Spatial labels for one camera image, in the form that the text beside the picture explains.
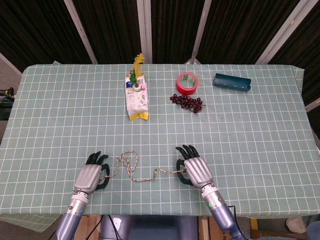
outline teal pencil case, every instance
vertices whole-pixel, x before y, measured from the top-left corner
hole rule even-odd
[[[213,79],[213,86],[227,89],[234,89],[239,91],[248,92],[251,89],[251,79],[238,77],[238,76],[230,76],[224,75],[220,73],[216,73]]]

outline table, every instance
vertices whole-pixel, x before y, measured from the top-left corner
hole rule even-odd
[[[289,65],[143,66],[149,119],[130,121],[125,75],[131,65],[34,65],[23,75],[0,146],[0,219],[36,231],[63,213],[87,157],[140,156],[136,178],[174,170],[175,146],[194,145],[239,216],[319,213],[320,158],[301,97],[304,70]],[[206,107],[191,113],[170,101],[182,72],[199,77]],[[215,73],[251,78],[251,90],[212,86]],[[198,189],[175,174],[130,181],[126,170],[95,192],[85,214],[210,214]]]

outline black curtain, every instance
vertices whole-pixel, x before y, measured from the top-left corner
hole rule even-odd
[[[99,64],[131,64],[141,53],[137,0],[73,0]]]
[[[320,98],[320,1],[270,61],[305,69],[302,98],[308,105]]]
[[[91,63],[63,0],[1,0],[0,52],[20,71]]]
[[[298,0],[213,0],[197,59],[255,64]]]
[[[308,112],[308,118],[314,133],[320,139],[320,106]]]
[[[184,64],[191,58],[204,0],[151,0],[154,64]]]

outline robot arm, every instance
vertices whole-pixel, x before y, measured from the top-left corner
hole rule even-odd
[[[229,233],[233,240],[246,240],[245,236],[238,229],[235,218],[225,200],[215,186],[214,178],[205,160],[199,156],[193,146],[183,145],[183,148],[176,147],[185,159],[179,159],[176,165],[177,170],[180,170],[180,165],[185,166],[189,179],[185,179],[178,172],[177,174],[181,182],[201,189],[201,196],[223,232]]]
[[[98,184],[101,171],[106,170],[106,174],[110,174],[109,165],[102,165],[102,162],[108,158],[108,156],[102,155],[99,160],[97,160],[100,153],[99,151],[91,154],[85,165],[81,168],[74,184],[71,201],[55,232],[58,240],[73,239],[87,206],[88,196],[96,190],[103,189],[109,182],[109,178],[106,178],[103,183]]]

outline tape roll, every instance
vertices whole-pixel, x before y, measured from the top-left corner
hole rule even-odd
[[[192,87],[184,87],[182,85],[181,81],[186,81],[186,80],[189,81],[190,80],[189,76],[191,76],[194,79],[194,81],[192,83],[193,86]],[[185,94],[185,95],[193,94],[196,91],[198,85],[199,85],[198,77],[191,72],[181,73],[176,80],[176,89],[178,90],[179,93]]]

